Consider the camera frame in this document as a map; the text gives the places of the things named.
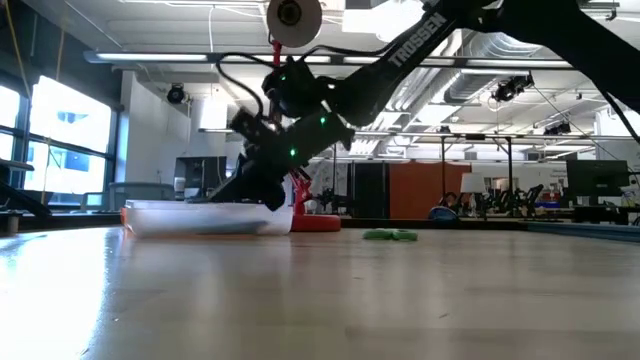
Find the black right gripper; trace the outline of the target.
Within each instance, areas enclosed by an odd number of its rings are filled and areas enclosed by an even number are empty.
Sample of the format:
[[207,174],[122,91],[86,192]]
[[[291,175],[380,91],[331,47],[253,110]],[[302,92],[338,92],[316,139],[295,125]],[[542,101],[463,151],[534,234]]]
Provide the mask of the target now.
[[242,166],[213,191],[209,201],[249,201],[277,210],[286,198],[282,172],[304,166],[337,142],[349,148],[354,136],[355,130],[347,127],[339,117],[304,117],[278,132],[262,127],[246,150],[248,159],[255,160],[260,166]]

